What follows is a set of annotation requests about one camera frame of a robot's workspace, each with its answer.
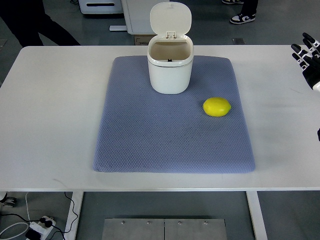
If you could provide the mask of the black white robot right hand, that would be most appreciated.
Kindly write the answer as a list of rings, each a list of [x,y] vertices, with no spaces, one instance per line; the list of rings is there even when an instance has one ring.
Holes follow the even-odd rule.
[[[302,69],[302,75],[309,87],[320,91],[320,42],[306,32],[302,33],[307,50],[298,44],[292,44],[292,57]]]

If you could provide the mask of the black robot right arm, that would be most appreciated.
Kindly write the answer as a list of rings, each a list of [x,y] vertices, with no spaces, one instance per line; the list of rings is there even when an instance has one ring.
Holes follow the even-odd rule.
[[[317,131],[318,140],[320,141],[320,128]]]

